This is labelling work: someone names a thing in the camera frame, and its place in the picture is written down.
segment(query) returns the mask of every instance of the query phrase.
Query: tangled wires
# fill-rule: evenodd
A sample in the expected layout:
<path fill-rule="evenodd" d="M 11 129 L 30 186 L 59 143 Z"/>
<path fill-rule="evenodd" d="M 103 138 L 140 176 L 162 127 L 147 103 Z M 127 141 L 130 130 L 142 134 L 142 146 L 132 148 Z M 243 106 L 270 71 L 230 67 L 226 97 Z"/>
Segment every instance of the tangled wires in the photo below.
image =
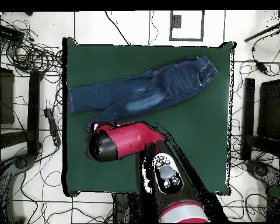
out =
<path fill-rule="evenodd" d="M 15 43 L 10 40 L 0 38 L 0 56 L 4 55 L 9 61 L 9 64 L 13 66 L 20 76 L 20 72 L 29 73 L 30 71 L 40 71 L 46 76 L 60 76 L 62 65 L 62 50 L 57 51 L 55 54 L 53 48 L 44 44 L 34 44 L 33 36 L 38 36 L 37 33 L 30 29 L 29 22 L 25 20 L 16 20 L 12 24 L 7 23 L 5 27 L 22 32 L 24 34 L 22 43 Z M 19 28 L 16 24 L 24 25 L 24 28 Z"/>

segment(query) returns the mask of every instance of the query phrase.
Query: white floor tile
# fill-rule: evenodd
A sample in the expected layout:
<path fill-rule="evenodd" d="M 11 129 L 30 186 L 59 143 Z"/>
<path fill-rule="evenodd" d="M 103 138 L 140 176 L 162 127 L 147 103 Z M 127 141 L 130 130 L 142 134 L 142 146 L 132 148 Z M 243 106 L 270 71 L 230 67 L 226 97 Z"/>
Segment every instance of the white floor tile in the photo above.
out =
<path fill-rule="evenodd" d="M 107 192 L 81 192 L 74 197 L 74 202 L 113 202 L 111 193 Z"/>
<path fill-rule="evenodd" d="M 227 10 L 225 41 L 234 41 L 237 43 L 235 48 L 234 60 L 245 61 L 252 59 L 251 49 L 254 43 L 273 32 L 262 35 L 256 39 L 244 42 L 246 38 L 263 31 L 279 22 L 276 10 Z M 258 61 L 271 62 L 280 49 L 280 34 L 273 37 L 267 37 L 260 40 L 255 46 L 254 56 Z M 275 62 L 280 62 L 280 53 Z"/>
<path fill-rule="evenodd" d="M 99 223 L 112 214 L 113 210 L 113 204 L 86 204 L 74 202 L 73 205 L 74 208 L 78 208 L 82 211 L 74 210 L 73 223 Z"/>
<path fill-rule="evenodd" d="M 129 43 L 148 43 L 149 11 L 107 11 L 107 14 Z M 76 12 L 75 38 L 79 44 L 127 45 L 104 11 Z"/>
<path fill-rule="evenodd" d="M 35 203 L 13 201 L 14 216 L 24 216 L 26 218 L 25 223 L 28 223 L 32 216 L 30 220 L 32 224 L 70 224 L 72 216 L 71 208 L 71 203 L 47 202 L 42 204 L 38 202 L 37 211 L 33 214 L 36 210 Z"/>

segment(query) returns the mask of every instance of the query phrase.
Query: power strip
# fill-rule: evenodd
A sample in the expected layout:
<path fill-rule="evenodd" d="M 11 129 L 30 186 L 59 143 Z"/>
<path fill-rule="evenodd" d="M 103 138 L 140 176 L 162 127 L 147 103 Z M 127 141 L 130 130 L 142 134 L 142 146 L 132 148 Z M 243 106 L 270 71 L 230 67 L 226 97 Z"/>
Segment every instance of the power strip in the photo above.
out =
<path fill-rule="evenodd" d="M 25 34 L 21 31 L 0 25 L 0 39 L 9 40 L 13 43 L 22 44 Z"/>

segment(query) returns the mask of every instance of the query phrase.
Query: jeans leg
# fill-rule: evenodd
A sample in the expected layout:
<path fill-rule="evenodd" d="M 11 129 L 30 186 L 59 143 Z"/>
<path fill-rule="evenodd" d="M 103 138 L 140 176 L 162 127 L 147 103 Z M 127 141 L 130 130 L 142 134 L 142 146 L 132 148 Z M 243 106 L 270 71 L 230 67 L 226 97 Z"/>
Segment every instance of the jeans leg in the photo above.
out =
<path fill-rule="evenodd" d="M 86 126 L 87 132 L 90 130 L 92 122 L 102 121 L 126 121 L 131 118 L 142 116 L 146 113 L 163 108 L 162 102 L 166 98 L 166 92 L 156 88 L 149 92 L 136 92 L 122 98 L 103 110 Z"/>
<path fill-rule="evenodd" d="M 114 82 L 70 87 L 68 88 L 69 112 L 76 114 L 104 110 L 123 97 L 145 92 L 151 82 L 152 73 L 153 71 L 146 71 L 140 75 Z"/>

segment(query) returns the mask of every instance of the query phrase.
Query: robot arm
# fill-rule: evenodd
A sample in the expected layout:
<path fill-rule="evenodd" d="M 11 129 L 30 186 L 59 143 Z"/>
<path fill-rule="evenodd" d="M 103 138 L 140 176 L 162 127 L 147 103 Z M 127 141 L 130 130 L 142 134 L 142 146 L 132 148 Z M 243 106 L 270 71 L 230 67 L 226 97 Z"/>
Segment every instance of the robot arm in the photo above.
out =
<path fill-rule="evenodd" d="M 228 222 L 217 197 L 208 192 L 190 163 L 184 169 L 164 135 L 147 123 L 93 123 L 84 148 L 86 156 L 97 162 L 136 154 L 140 187 L 147 187 L 144 177 L 149 180 L 150 190 L 141 193 L 151 194 L 158 222 Z"/>

